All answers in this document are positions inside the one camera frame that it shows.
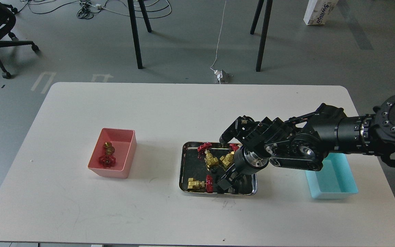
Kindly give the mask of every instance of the pink bin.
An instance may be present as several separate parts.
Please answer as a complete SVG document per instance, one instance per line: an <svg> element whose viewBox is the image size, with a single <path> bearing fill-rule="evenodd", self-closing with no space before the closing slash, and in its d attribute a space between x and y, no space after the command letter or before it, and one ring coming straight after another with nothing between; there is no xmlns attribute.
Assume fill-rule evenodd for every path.
<svg viewBox="0 0 395 247"><path fill-rule="evenodd" d="M115 148L113 156L116 164L113 167L104 167L98 158L105 154L103 145L111 142ZM133 155L136 149L136 139L134 130L120 130L103 128L95 144L88 168L103 177L127 178L132 166Z"/></svg>

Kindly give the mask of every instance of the gray floor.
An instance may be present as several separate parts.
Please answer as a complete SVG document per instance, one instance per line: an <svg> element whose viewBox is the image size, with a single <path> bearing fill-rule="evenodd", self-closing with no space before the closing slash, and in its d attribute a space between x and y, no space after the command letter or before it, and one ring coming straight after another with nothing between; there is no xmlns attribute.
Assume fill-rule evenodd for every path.
<svg viewBox="0 0 395 247"><path fill-rule="evenodd" d="M17 0L5 2L23 6ZM325 26L304 24L307 0L275 1L262 72L255 72L262 18L256 34L249 34L256 2L229 0L226 5L215 68L231 73L232 83L341 85L360 114L371 113L373 106L395 94L395 1L341 0ZM32 9L49 11L62 3L66 1ZM104 11L79 20L78 3L50 14L32 14L28 8L17 14L17 37L33 40L41 52L35 54L28 46L0 49L14 76L5 80L0 71L0 185L45 98L47 82L213 83L209 66L224 1L171 0L171 5L170 16L151 20L153 33L138 20L142 70L136 68L128 17ZM127 12L118 1L108 8ZM382 167L395 195L395 169Z"/></svg>

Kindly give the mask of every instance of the light blue plastic container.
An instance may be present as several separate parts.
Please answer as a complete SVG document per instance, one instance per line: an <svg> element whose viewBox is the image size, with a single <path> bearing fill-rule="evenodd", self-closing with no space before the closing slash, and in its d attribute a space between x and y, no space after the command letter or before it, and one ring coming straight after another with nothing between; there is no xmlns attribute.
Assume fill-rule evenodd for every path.
<svg viewBox="0 0 395 247"><path fill-rule="evenodd" d="M313 198L343 199L359 192L345 154L330 153L323 165L319 172L306 171Z"/></svg>

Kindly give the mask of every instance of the white box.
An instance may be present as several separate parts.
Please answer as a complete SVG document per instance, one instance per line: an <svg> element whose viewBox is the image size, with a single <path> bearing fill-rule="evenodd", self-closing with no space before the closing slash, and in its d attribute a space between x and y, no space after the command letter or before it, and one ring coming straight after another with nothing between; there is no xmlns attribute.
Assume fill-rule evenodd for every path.
<svg viewBox="0 0 395 247"><path fill-rule="evenodd" d="M338 0L309 0L304 22L306 25L324 25Z"/></svg>

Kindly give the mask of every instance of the black table leg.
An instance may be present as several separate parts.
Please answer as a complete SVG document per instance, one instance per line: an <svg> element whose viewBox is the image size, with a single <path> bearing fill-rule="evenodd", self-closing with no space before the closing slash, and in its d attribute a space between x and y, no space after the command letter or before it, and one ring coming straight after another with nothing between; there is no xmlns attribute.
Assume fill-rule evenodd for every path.
<svg viewBox="0 0 395 247"><path fill-rule="evenodd" d="M144 0L138 0L140 4L141 13L143 14L144 22L146 23L146 28L149 33L152 32L152 27L150 27L149 17L147 16L146 6L144 6Z"/></svg>
<svg viewBox="0 0 395 247"><path fill-rule="evenodd" d="M271 17L272 1L273 0L267 0L267 2L266 2L265 17L263 20L262 37L260 38L259 56L257 58L257 65L255 66L256 72L260 72L262 70L263 52L265 51L266 36L268 35L268 26L269 26L269 19Z"/></svg>
<svg viewBox="0 0 395 247"><path fill-rule="evenodd" d="M135 17L135 8L133 7L133 0L127 0L127 5L129 8L130 25L132 26L132 36L133 36L133 45L135 46L136 64L138 65L138 69L142 69L143 62L141 61L140 40L138 39L138 30L136 29L136 17Z"/></svg>
<svg viewBox="0 0 395 247"><path fill-rule="evenodd" d="M251 31L249 32L251 35L255 32L255 27L257 27L257 22L259 21L260 12L262 12L263 3L265 0L259 0L259 4L257 4L257 10L255 11L254 20L252 21Z"/></svg>

